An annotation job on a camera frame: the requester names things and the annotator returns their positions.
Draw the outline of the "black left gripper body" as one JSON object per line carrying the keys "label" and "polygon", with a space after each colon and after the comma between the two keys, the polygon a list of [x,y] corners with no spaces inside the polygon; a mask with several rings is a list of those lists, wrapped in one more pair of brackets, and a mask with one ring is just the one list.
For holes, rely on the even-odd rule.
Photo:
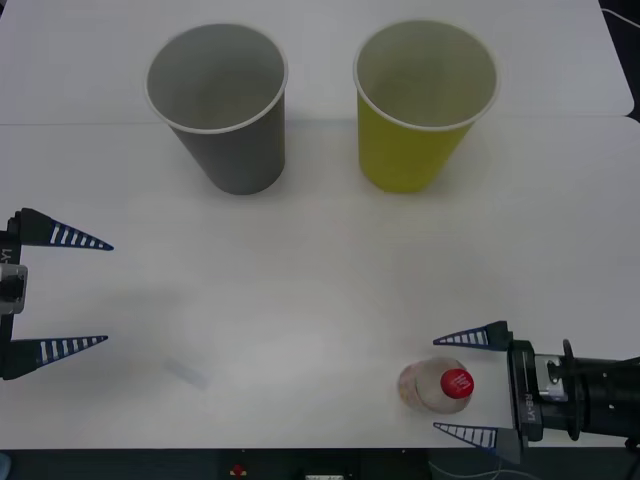
{"label": "black left gripper body", "polygon": [[1,348],[12,336],[14,315],[24,308],[24,268],[20,266],[19,215],[1,231]]}

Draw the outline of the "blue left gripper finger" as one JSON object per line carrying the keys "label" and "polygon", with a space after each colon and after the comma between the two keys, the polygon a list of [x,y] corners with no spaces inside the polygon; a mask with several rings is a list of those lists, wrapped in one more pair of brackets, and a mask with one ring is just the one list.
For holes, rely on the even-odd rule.
{"label": "blue left gripper finger", "polygon": [[8,220],[7,228],[22,246],[114,250],[106,241],[31,208],[17,211]]}
{"label": "blue left gripper finger", "polygon": [[105,342],[108,336],[11,340],[1,348],[1,379],[15,380]]}

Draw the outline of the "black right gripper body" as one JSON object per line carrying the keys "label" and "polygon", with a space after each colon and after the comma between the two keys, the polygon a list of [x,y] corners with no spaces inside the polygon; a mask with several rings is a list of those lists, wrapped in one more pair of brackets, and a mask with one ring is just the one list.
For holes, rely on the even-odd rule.
{"label": "black right gripper body", "polygon": [[507,364],[513,425],[522,442],[541,441],[545,430],[566,431],[567,389],[549,372],[561,366],[561,357],[536,354],[530,342],[515,340]]}

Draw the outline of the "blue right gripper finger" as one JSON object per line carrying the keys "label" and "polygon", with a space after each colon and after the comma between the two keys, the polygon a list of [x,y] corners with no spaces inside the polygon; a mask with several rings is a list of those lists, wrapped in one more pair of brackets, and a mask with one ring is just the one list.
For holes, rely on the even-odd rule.
{"label": "blue right gripper finger", "polygon": [[433,345],[507,351],[512,342],[513,333],[508,329],[507,322],[497,321],[436,338],[433,340]]}
{"label": "blue right gripper finger", "polygon": [[515,429],[434,422],[433,427],[506,461],[520,461],[523,443]]}

